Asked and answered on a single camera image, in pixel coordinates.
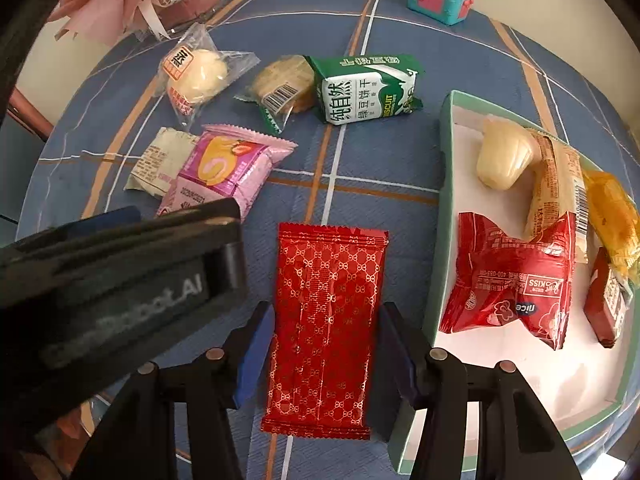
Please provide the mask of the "cream white snack pack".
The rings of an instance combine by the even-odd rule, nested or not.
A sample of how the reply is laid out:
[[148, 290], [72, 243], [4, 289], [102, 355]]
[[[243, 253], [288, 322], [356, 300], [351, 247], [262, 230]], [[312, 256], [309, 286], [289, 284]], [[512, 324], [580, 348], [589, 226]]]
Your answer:
[[162, 127], [132, 168], [125, 190], [163, 198], [198, 143], [192, 133]]

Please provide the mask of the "red heart snack pack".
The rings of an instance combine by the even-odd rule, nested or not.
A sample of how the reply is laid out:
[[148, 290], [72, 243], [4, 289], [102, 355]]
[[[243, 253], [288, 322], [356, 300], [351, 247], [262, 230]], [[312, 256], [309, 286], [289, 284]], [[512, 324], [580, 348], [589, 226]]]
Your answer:
[[446, 334], [521, 322], [563, 348], [575, 271], [575, 217], [567, 212], [531, 240], [506, 235], [476, 212], [458, 217], [456, 278], [439, 323]]

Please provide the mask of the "dark red biscuit pack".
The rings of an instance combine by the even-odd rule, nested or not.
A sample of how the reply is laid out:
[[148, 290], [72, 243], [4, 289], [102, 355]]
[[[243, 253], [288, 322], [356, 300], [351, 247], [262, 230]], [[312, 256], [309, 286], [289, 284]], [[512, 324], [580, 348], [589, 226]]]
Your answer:
[[629, 304], [630, 293], [620, 284], [608, 252], [600, 247], [591, 269], [584, 312], [603, 348], [613, 348], [622, 336]]

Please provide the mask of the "pink swiss roll pack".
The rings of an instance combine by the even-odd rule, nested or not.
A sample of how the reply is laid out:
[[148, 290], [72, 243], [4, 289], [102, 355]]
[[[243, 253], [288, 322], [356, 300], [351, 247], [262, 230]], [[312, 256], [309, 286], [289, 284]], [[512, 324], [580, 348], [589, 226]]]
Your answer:
[[232, 198], [245, 219], [271, 170], [296, 148], [292, 141], [244, 127], [207, 125], [157, 213]]

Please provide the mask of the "orange cake wrapper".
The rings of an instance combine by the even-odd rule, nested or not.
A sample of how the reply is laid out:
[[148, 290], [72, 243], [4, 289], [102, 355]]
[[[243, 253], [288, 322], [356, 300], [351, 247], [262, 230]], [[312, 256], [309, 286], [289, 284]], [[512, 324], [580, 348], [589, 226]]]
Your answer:
[[584, 170], [589, 222], [622, 278], [639, 285], [639, 214], [612, 174]]

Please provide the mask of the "red gold-patterned snack bar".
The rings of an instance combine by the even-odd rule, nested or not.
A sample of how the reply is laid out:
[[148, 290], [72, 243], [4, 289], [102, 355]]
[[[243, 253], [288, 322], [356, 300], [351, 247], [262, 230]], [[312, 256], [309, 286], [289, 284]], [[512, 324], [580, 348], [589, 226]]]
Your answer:
[[382, 230], [280, 224], [262, 431], [369, 439], [387, 245]]

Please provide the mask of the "tan red-printed snack pack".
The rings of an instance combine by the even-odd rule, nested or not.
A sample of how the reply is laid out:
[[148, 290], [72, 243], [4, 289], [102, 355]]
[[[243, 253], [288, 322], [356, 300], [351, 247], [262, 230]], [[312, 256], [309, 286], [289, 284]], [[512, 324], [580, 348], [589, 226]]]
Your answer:
[[587, 263], [588, 205], [580, 155], [554, 136], [532, 129], [528, 132], [536, 141], [540, 156], [532, 162], [535, 181], [525, 237], [533, 238], [567, 212], [574, 214], [576, 262]]

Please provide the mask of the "white bun clear wrapper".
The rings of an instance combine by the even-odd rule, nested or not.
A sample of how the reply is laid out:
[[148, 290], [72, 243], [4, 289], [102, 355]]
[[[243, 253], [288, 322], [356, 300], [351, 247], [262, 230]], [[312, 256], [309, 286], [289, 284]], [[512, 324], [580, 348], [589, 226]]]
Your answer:
[[254, 52], [219, 50], [205, 25], [194, 23], [160, 61], [155, 94], [166, 96], [189, 131], [204, 106], [259, 62]]

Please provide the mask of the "pale yellow bun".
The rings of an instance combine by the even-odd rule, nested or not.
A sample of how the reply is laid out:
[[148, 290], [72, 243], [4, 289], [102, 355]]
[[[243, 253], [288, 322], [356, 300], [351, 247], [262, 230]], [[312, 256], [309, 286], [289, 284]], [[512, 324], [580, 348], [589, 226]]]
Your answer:
[[487, 115], [482, 133], [476, 174], [488, 188], [512, 188], [530, 165], [541, 161], [541, 149], [533, 133], [510, 119]]

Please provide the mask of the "round cookie green-edged wrapper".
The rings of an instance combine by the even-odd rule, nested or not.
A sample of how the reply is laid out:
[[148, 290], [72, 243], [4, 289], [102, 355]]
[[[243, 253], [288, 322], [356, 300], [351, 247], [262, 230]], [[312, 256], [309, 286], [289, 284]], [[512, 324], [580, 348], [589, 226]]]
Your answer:
[[270, 134], [281, 134], [290, 119], [314, 107], [314, 70], [303, 55], [283, 55], [264, 67], [235, 96], [258, 107]]

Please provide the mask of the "green biscuit pack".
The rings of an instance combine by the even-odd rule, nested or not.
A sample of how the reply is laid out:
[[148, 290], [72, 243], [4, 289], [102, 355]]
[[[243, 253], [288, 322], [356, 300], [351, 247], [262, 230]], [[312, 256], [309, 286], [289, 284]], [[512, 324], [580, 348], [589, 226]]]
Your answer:
[[416, 83], [423, 70], [411, 55], [308, 56], [306, 61], [314, 72], [318, 107], [331, 125], [408, 115], [422, 107]]

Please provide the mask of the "teal-rimmed white tray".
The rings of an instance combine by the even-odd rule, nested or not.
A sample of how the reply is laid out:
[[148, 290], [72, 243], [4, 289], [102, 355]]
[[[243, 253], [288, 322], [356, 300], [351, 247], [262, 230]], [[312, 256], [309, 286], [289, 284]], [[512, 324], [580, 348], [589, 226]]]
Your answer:
[[566, 235], [530, 234], [535, 169], [504, 191], [477, 177], [488, 122], [528, 127], [525, 118], [461, 91], [442, 104], [445, 180], [424, 335], [465, 363], [514, 362], [576, 463], [587, 466], [638, 410], [639, 323], [628, 315], [611, 349], [597, 342], [584, 313], [596, 246], [584, 187], [574, 183], [570, 191]]

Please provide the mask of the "dark blue-grey cabinet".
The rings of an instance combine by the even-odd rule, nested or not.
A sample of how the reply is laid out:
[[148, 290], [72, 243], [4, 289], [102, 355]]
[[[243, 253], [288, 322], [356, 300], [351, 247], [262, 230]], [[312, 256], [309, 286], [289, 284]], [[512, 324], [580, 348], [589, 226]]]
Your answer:
[[14, 241], [37, 160], [53, 125], [15, 88], [1, 122], [1, 245]]

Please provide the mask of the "blue plaid tablecloth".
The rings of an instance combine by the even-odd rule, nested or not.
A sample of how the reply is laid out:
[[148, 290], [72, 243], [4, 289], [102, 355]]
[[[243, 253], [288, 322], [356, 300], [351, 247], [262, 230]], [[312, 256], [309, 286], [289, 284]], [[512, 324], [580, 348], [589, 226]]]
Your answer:
[[[606, 97], [540, 44], [484, 14], [472, 12], [446, 26], [410, 11], [406, 0], [227, 0], [212, 36], [221, 49], [252, 51], [264, 62], [287, 53], [410, 54], [422, 66], [424, 107], [396, 120], [343, 128], [314, 113], [289, 122], [284, 135], [296, 150], [273, 171], [245, 222], [245, 306], [172, 348], [164, 364], [192, 360], [270, 298], [277, 230], [285, 221], [387, 231], [384, 296], [421, 324], [444, 178], [439, 113], [454, 90], [549, 125], [629, 193], [639, 191], [637, 145]], [[128, 38], [99, 62], [41, 152], [19, 236], [130, 205], [154, 214], [156, 200], [127, 190], [126, 182], [157, 130], [176, 120], [154, 84], [168, 50], [164, 42]]]

